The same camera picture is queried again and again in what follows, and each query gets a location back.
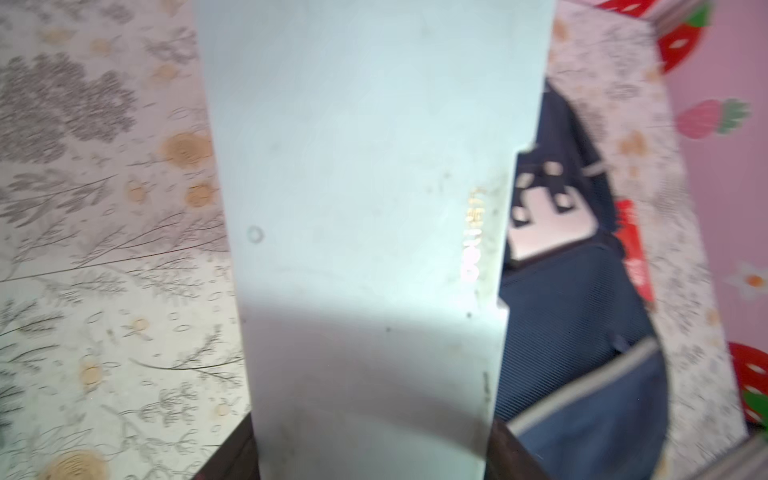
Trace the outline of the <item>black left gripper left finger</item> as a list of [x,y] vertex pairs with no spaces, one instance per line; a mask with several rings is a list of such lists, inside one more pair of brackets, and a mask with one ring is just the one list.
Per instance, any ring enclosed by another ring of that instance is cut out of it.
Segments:
[[247,414],[192,480],[259,480],[259,454]]

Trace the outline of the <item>navy blue student backpack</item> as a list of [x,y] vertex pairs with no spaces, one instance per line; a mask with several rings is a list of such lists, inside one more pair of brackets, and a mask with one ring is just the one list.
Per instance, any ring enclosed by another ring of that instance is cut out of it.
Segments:
[[649,479],[664,447],[666,362],[617,229],[605,164],[546,85],[517,159],[495,416],[552,479]]

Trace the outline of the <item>light blue calculator cover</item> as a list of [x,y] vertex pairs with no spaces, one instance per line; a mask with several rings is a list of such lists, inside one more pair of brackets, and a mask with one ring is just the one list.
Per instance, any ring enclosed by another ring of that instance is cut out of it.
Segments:
[[552,1],[199,1],[264,479],[480,479]]

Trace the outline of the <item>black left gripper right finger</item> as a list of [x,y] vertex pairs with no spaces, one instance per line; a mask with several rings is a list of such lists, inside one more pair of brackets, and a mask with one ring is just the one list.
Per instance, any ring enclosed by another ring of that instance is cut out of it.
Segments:
[[507,425],[493,419],[488,438],[485,480],[548,480],[549,476]]

